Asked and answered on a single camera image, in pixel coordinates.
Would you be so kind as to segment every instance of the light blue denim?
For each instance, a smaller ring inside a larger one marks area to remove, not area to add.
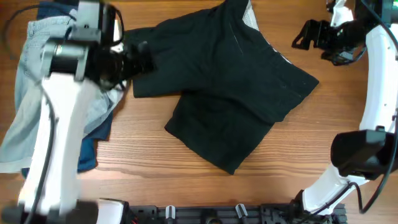
[[[74,23],[67,16],[49,17],[28,23],[27,39],[22,49],[16,75],[16,117],[0,147],[0,172],[19,172],[30,167],[39,128],[41,91],[29,78],[41,79],[40,51],[49,37],[63,37],[66,29]],[[86,116],[84,136],[97,128],[112,112],[123,97],[117,90],[98,90]]]

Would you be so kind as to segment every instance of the pile of clothes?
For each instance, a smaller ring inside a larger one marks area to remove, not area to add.
[[[61,6],[76,13],[73,6]],[[45,41],[64,35],[73,23],[51,9],[39,9],[38,19],[29,22],[20,59],[33,70],[40,69]],[[229,174],[318,84],[266,41],[250,0],[227,0],[156,27],[129,30],[124,48],[143,41],[157,69],[133,79],[134,96],[180,93],[166,131]],[[0,148],[0,172],[29,167],[33,154],[41,93],[26,73],[18,68],[17,115]],[[106,139],[112,110],[122,97],[120,91],[98,90],[86,117],[78,170],[95,167],[93,141]]]

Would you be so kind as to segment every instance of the wooden table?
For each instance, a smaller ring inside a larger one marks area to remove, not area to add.
[[[0,0],[0,16],[35,0]],[[126,29],[155,26],[170,18],[216,6],[221,1],[113,2]],[[253,0],[264,37],[293,64],[319,79],[304,102],[275,124],[234,176],[201,159],[164,130],[179,96],[135,99],[130,90],[114,115],[108,141],[98,143],[96,169],[80,175],[84,197],[127,200],[131,205],[236,205],[238,202],[288,203],[311,185],[330,163],[330,145],[337,133],[358,129],[366,100],[368,59],[349,67],[334,67],[320,59],[321,51],[291,48],[308,19],[328,19],[324,1]],[[13,22],[12,49],[21,52],[26,22],[35,11]],[[14,78],[17,62],[0,53],[0,135],[14,115]],[[0,175],[0,204],[16,200],[23,178]],[[362,187],[367,201],[378,181]],[[358,214],[356,194],[345,201],[350,223],[396,223],[398,176],[392,174],[379,200],[365,215]]]

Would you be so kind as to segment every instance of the black cloth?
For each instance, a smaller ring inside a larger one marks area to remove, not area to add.
[[[146,40],[157,65],[133,79],[134,96],[181,92],[165,129],[229,174],[318,84],[243,22],[247,5],[225,1],[125,36],[127,47]]]

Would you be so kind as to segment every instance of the dark blue fabric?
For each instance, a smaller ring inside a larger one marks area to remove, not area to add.
[[[76,6],[68,6],[64,4],[59,4],[56,2],[40,2],[41,6],[58,6],[62,7],[65,11],[69,12],[72,9],[76,9]],[[41,7],[37,11],[36,19],[45,19],[53,16],[62,16],[62,14],[57,9],[52,8],[44,8]],[[95,159],[95,140],[106,140],[111,131],[111,125],[113,120],[113,112],[109,114],[109,116],[104,120],[104,122],[99,125],[94,131],[89,133],[83,140],[81,141],[80,148],[80,157],[79,163],[77,167],[78,172],[84,172],[95,168],[96,159]],[[29,173],[29,168],[24,168],[21,170],[22,175],[27,177]]]

